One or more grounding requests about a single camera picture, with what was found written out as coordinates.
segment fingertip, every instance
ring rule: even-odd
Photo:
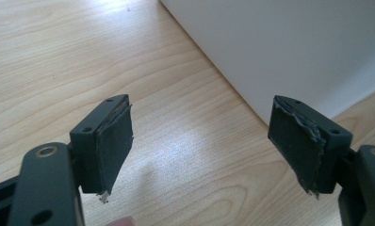
[[[119,218],[107,224],[107,226],[134,226],[134,219],[132,217]]]

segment clamp jaw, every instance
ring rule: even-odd
[[[295,171],[302,188],[318,197],[336,183],[343,225],[375,225],[375,146],[350,148],[352,133],[310,106],[275,96],[269,139]]]
[[[71,143],[29,151],[20,175],[0,184],[0,225],[84,225],[78,188],[111,194],[133,132],[128,95],[101,102],[71,131]]]

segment black metal arm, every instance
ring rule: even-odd
[[[99,104],[71,131],[71,143],[29,151],[20,175],[0,184],[0,225],[84,225],[78,188],[111,194],[132,147],[128,95]]]
[[[350,148],[352,134],[310,106],[275,96],[269,139],[296,172],[308,193],[343,189],[339,208],[343,225],[375,226],[375,146]]]

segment white wall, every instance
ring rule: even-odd
[[[257,114],[289,96],[328,117],[375,91],[375,0],[162,0]]]

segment wood grain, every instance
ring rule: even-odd
[[[339,188],[317,201],[259,120],[157,1],[0,1],[0,182],[23,155],[129,93],[135,142],[88,225],[340,225]],[[335,119],[375,144],[375,94]]]

